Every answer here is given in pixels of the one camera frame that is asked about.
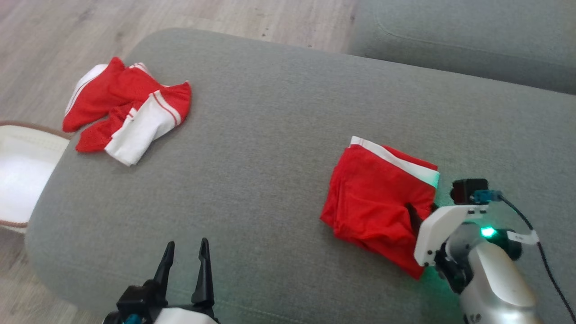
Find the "white label tag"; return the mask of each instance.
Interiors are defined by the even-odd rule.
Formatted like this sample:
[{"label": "white label tag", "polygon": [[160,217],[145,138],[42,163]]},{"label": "white label tag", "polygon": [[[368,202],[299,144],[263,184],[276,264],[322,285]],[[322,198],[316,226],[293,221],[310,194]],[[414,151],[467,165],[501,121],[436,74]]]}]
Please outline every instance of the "white label tag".
[{"label": "white label tag", "polygon": [[518,234],[510,231],[506,233],[508,234],[508,239],[524,244],[535,245],[540,241],[538,234],[534,230],[530,234]]}]

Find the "white basket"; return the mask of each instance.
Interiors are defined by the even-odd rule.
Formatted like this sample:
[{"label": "white basket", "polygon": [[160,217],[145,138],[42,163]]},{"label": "white basket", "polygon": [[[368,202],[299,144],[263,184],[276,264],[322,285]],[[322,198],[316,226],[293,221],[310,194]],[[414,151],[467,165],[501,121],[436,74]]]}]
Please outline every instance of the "white basket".
[{"label": "white basket", "polygon": [[70,142],[55,130],[0,123],[0,225],[25,232],[48,178]]}]

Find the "green led light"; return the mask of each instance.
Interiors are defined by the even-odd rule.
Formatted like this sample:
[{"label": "green led light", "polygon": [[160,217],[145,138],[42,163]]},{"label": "green led light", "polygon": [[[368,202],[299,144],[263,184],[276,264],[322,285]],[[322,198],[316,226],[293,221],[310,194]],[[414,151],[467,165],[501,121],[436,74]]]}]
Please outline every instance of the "green led light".
[{"label": "green led light", "polygon": [[485,238],[491,238],[494,236],[494,234],[496,234],[496,230],[492,226],[483,227],[480,229],[480,234],[482,234],[482,236]]}]

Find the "folded red shorts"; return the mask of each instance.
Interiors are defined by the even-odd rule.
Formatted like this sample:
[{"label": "folded red shorts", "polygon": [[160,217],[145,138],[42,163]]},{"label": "folded red shorts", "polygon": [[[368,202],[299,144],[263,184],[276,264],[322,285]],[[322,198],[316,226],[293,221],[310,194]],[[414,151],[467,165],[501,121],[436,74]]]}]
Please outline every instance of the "folded red shorts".
[{"label": "folded red shorts", "polygon": [[379,253],[419,279],[416,237],[406,204],[425,219],[438,187],[438,167],[388,146],[353,137],[334,168],[320,219],[334,235]]}]

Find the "gray fabric upholstery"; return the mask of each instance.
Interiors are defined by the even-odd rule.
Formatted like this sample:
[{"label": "gray fabric upholstery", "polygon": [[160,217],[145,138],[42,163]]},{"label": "gray fabric upholstery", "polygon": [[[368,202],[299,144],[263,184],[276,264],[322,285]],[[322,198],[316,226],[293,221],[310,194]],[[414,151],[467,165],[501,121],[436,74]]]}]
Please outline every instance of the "gray fabric upholstery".
[{"label": "gray fabric upholstery", "polygon": [[576,94],[576,2],[361,0],[348,53]]},{"label": "gray fabric upholstery", "polygon": [[[104,315],[174,240],[168,299],[188,302],[205,236],[222,323],[460,323],[432,269],[415,281],[319,220],[358,135],[438,164],[440,205],[453,180],[489,178],[532,219],[576,302],[575,96],[189,29],[148,36],[126,58],[139,61],[163,84],[190,80],[191,115],[130,168],[72,140],[26,236],[58,296]],[[567,322],[536,250],[519,263],[543,317]]]}]

